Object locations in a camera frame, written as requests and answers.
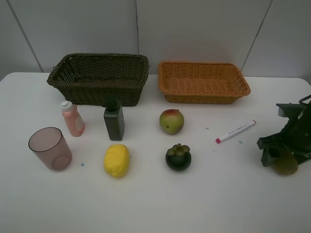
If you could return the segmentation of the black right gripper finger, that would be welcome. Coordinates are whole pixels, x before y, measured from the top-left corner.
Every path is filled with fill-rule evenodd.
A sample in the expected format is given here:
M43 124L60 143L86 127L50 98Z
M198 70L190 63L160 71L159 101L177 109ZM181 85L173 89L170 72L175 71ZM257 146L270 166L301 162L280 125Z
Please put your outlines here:
M270 166L274 161L281 158L283 152L288 151L279 134L260 137L257 145L262 150L261 163L264 167Z
M294 155L298 165L301 165L301 164L311 160L311 151L310 150L309 151L295 150L293 152L293 155Z

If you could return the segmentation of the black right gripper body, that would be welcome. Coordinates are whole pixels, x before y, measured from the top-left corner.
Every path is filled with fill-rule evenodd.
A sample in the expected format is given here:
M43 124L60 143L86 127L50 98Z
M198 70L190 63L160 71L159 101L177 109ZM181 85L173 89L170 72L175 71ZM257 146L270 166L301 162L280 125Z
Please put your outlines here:
M278 115L289 120L280 132L281 139L293 153L311 150L311 103L301 99L298 104L278 103Z

